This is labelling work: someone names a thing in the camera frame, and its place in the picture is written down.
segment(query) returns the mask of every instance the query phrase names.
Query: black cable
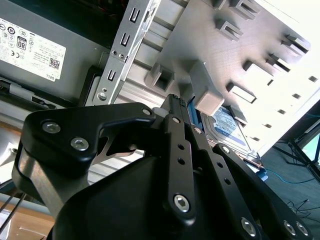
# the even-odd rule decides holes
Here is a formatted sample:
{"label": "black cable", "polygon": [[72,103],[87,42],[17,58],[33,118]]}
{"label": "black cable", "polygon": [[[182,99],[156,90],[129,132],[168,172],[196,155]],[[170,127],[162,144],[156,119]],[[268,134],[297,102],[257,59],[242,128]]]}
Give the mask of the black cable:
{"label": "black cable", "polygon": [[320,209],[320,206],[317,206],[317,207],[314,207],[314,208],[309,208],[309,209],[302,209],[302,210],[300,210],[299,212],[301,212],[301,211],[310,211],[310,210],[315,210],[315,209]]}
{"label": "black cable", "polygon": [[302,219],[304,219],[304,218],[306,218],[306,217],[310,216],[310,214],[311,214],[311,212],[309,212],[306,216],[303,216],[303,217],[302,217]]}
{"label": "black cable", "polygon": [[315,221],[315,222],[320,223],[320,221],[319,221],[319,220],[316,220],[316,219],[313,219],[313,218],[306,217],[306,219],[309,219],[309,220],[312,220],[312,221]]}
{"label": "black cable", "polygon": [[301,208],[306,202],[308,202],[308,200],[309,200],[309,199],[306,199],[306,200],[303,201],[303,203],[296,209],[295,214],[298,213],[299,208]]}
{"label": "black cable", "polygon": [[14,206],[14,208],[12,209],[12,211],[10,212],[9,216],[6,218],[6,220],[3,222],[2,226],[0,226],[0,234],[4,231],[4,229],[6,228],[6,226],[8,225],[8,223],[10,222],[10,220],[12,219],[12,217],[14,216],[14,214],[16,213],[18,207],[20,206],[20,204],[23,202],[23,200],[25,199],[25,197],[27,196],[27,194],[23,194],[21,196],[21,198],[19,199],[19,201],[17,202],[17,204]]}

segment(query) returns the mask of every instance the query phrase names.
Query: warning label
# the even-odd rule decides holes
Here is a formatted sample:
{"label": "warning label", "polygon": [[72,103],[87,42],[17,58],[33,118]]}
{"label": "warning label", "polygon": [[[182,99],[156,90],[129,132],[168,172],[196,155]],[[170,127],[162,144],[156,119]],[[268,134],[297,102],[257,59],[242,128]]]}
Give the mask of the warning label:
{"label": "warning label", "polygon": [[54,82],[65,54],[64,46],[0,18],[0,60]]}

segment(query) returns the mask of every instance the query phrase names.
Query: rectangular slot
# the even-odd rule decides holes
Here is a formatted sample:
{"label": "rectangular slot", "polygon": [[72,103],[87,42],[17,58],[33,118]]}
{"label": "rectangular slot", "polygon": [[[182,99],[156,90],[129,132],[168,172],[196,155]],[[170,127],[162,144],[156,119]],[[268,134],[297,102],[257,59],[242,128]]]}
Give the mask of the rectangular slot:
{"label": "rectangular slot", "polygon": [[260,141],[260,139],[259,138],[257,138],[257,137],[251,137],[253,140],[255,140],[255,141],[257,141],[257,142],[259,142]]}
{"label": "rectangular slot", "polygon": [[163,91],[166,91],[168,89],[168,86],[171,83],[171,81],[172,81],[171,74],[169,74],[168,72],[162,72],[161,76],[155,82],[154,86],[159,89],[162,89]]}
{"label": "rectangular slot", "polygon": [[315,83],[318,80],[318,78],[316,78],[315,76],[311,76],[309,77],[309,80]]}
{"label": "rectangular slot", "polygon": [[284,110],[282,110],[282,109],[279,109],[277,112],[280,113],[280,114],[282,114],[282,115],[286,114],[286,111],[284,111]]}
{"label": "rectangular slot", "polygon": [[254,101],[257,99],[252,94],[246,92],[245,90],[241,89],[240,87],[234,85],[233,83],[230,83],[227,87],[229,90],[229,93],[234,93],[235,95],[239,96],[240,98],[248,101],[249,103],[253,104]]}
{"label": "rectangular slot", "polygon": [[297,94],[297,93],[293,94],[292,97],[294,97],[295,99],[300,99],[301,98],[301,96],[299,94]]}
{"label": "rectangular slot", "polygon": [[139,17],[139,13],[140,13],[140,10],[138,10],[134,7],[131,12],[130,22],[135,24],[137,22],[138,17]]}
{"label": "rectangular slot", "polygon": [[112,82],[114,80],[114,78],[115,78],[115,75],[116,75],[116,72],[110,70],[109,73],[108,73],[107,79]]}
{"label": "rectangular slot", "polygon": [[273,80],[270,80],[267,85],[270,86],[270,84],[272,84],[272,82],[273,82]]}
{"label": "rectangular slot", "polygon": [[130,39],[130,35],[124,33],[123,36],[122,36],[122,39],[121,39],[120,44],[121,44],[122,46],[125,46],[125,47],[126,47],[127,44],[128,44],[128,42],[129,42],[129,39]]}
{"label": "rectangular slot", "polygon": [[145,15],[145,17],[144,17],[144,20],[143,20],[144,23],[147,21],[147,19],[148,19],[148,17],[149,17],[149,14],[150,14],[150,12],[147,11],[147,12],[146,12],[146,15]]}
{"label": "rectangular slot", "polygon": [[42,99],[36,98],[34,96],[31,98],[31,101],[36,103],[36,104],[39,104],[41,106],[47,107],[48,109],[57,109],[57,107],[55,105],[50,104],[50,103],[46,103]]}
{"label": "rectangular slot", "polygon": [[251,7],[249,7],[247,4],[245,4],[244,2],[243,3],[241,3],[241,5],[240,5],[242,8],[244,8],[245,10],[247,10],[248,12],[250,12],[250,13],[253,13],[253,14],[256,14],[257,12],[254,10],[254,9],[252,9]]}
{"label": "rectangular slot", "polygon": [[272,126],[270,124],[264,124],[263,126],[265,126],[268,129],[272,128]]}

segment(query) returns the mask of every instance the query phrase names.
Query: white panel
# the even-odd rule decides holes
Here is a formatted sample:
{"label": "white panel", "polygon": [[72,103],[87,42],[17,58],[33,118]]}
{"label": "white panel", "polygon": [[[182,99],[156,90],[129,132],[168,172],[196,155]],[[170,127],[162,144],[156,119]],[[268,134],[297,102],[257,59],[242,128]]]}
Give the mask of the white panel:
{"label": "white panel", "polygon": [[129,101],[125,101],[121,97],[117,97],[114,101],[114,104],[127,104],[127,103],[129,103]]}
{"label": "white panel", "polygon": [[146,33],[146,35],[144,36],[144,39],[154,43],[159,47],[163,47],[167,41],[167,39],[165,39],[164,37],[159,36],[158,34],[150,30]]}
{"label": "white panel", "polygon": [[163,37],[164,39],[168,39],[170,34],[172,33],[171,30],[164,26],[161,26],[160,24],[154,21],[151,23],[149,31],[154,32],[155,34],[159,35],[160,37]]}
{"label": "white panel", "polygon": [[103,176],[94,174],[92,172],[88,173],[88,182],[96,183],[96,182],[100,181],[103,178],[104,178]]}
{"label": "white panel", "polygon": [[165,98],[150,92],[148,89],[139,87],[126,81],[120,91],[120,97],[125,97],[134,102],[147,105],[149,108],[160,107]]}
{"label": "white panel", "polygon": [[89,168],[89,171],[93,172],[93,173],[97,173],[99,175],[102,175],[102,176],[108,176],[112,173],[115,172],[114,169],[111,169],[105,165],[101,165],[101,164],[95,164],[95,165],[92,165],[90,168]]}
{"label": "white panel", "polygon": [[144,155],[143,152],[135,151],[134,154],[132,154],[130,156],[119,157],[119,159],[124,159],[124,160],[130,161],[130,162],[133,162],[135,160],[138,160],[138,159],[142,158],[143,155]]}
{"label": "white panel", "polygon": [[184,8],[177,3],[171,0],[162,0],[155,16],[175,26],[183,11]]}
{"label": "white panel", "polygon": [[147,76],[148,72],[149,71],[147,69],[145,69],[141,66],[138,66],[136,64],[132,64],[127,78],[139,83],[140,85],[145,86],[146,85],[145,84],[145,77]]}
{"label": "white panel", "polygon": [[152,67],[156,63],[159,53],[158,50],[142,43],[135,59]]}
{"label": "white panel", "polygon": [[122,169],[123,167],[128,165],[127,162],[121,161],[115,157],[103,161],[102,164],[108,165],[108,166],[113,167],[115,169]]}

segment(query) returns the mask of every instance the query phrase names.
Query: gray plastic tab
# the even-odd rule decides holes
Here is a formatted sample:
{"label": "gray plastic tab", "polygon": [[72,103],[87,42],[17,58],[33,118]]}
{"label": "gray plastic tab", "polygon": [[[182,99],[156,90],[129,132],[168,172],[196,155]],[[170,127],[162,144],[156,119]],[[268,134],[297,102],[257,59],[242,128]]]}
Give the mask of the gray plastic tab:
{"label": "gray plastic tab", "polygon": [[230,7],[245,20],[254,20],[256,15],[260,12],[259,7],[249,0],[232,0]]}
{"label": "gray plastic tab", "polygon": [[236,42],[239,41],[239,38],[244,34],[240,29],[226,20],[219,20],[216,23],[216,28],[228,39]]}
{"label": "gray plastic tab", "polygon": [[149,88],[167,93],[175,82],[175,73],[165,69],[159,63],[155,63],[144,82]]}
{"label": "gray plastic tab", "polygon": [[274,54],[271,54],[270,59],[267,59],[266,62],[281,72],[285,71],[288,73],[291,70],[283,59]]}
{"label": "gray plastic tab", "polygon": [[242,111],[240,109],[238,109],[237,107],[231,105],[229,107],[229,110],[230,110],[233,118],[235,120],[239,121],[243,127],[248,124],[248,121],[247,121],[245,115],[242,113]]}
{"label": "gray plastic tab", "polygon": [[309,42],[305,42],[291,35],[288,35],[286,38],[288,39],[288,41],[283,41],[282,44],[284,44],[287,48],[289,48],[295,54],[303,56],[309,51],[309,48],[310,48]]}
{"label": "gray plastic tab", "polygon": [[195,63],[189,73],[194,92],[193,103],[195,108],[208,116],[212,116],[224,103],[223,95],[216,89],[202,62]]}

